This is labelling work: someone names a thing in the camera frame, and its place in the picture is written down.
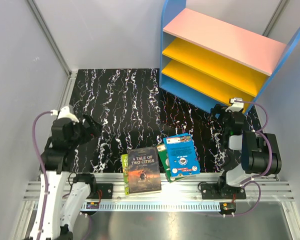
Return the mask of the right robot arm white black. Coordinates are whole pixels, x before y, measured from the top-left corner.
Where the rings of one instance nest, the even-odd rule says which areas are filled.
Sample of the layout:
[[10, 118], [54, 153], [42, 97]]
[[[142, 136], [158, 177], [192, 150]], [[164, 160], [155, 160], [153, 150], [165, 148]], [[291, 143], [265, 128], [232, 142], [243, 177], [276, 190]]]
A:
[[210, 117], [223, 127], [220, 140], [224, 149], [241, 152], [240, 164], [223, 172], [217, 183], [210, 185], [214, 198], [245, 199], [246, 184], [256, 178], [277, 175], [282, 169], [276, 135], [243, 130], [246, 117], [242, 106], [239, 102], [229, 107], [216, 104], [210, 109]]

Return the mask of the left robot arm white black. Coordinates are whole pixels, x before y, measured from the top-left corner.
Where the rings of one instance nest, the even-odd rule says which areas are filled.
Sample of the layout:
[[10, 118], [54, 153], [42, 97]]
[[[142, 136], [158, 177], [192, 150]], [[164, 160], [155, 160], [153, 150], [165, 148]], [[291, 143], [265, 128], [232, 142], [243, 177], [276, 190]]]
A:
[[97, 195], [96, 179], [91, 173], [76, 174], [66, 200], [63, 191], [71, 175], [68, 159], [78, 146], [97, 138], [102, 126], [89, 115], [80, 121], [72, 113], [51, 110], [56, 115], [43, 153], [39, 152], [36, 140], [36, 122], [32, 124], [32, 142], [39, 160], [40, 196], [35, 221], [30, 231], [30, 240], [71, 240], [77, 217], [84, 200]]

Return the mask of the A Tale of Two Cities book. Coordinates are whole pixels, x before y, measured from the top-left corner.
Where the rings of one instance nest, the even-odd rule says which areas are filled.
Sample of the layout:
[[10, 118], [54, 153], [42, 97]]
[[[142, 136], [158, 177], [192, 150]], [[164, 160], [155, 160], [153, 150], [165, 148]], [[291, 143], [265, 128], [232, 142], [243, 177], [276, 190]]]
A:
[[127, 153], [127, 161], [130, 195], [157, 193], [162, 190], [156, 147], [131, 149]]

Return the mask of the blue 26-Storey Treehouse book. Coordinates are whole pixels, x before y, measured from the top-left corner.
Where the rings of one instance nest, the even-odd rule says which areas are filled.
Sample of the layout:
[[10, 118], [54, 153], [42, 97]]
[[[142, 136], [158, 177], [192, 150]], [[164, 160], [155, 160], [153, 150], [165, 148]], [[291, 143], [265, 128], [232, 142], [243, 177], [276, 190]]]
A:
[[188, 177], [200, 173], [194, 141], [189, 133], [166, 137], [163, 139], [170, 174], [173, 178]]

